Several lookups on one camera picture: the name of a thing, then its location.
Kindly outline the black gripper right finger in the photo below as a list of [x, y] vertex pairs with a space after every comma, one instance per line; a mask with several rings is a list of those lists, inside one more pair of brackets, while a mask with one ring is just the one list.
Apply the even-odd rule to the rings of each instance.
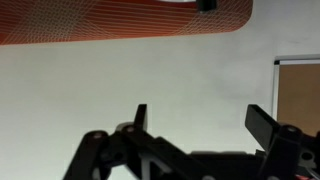
[[249, 104], [245, 117], [245, 127], [261, 146], [255, 154], [258, 156], [279, 157], [280, 125], [260, 106]]

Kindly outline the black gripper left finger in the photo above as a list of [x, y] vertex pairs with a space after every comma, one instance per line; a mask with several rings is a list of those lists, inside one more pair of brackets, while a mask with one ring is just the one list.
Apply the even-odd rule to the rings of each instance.
[[139, 104], [134, 118], [134, 126], [138, 129], [147, 129], [147, 105]]

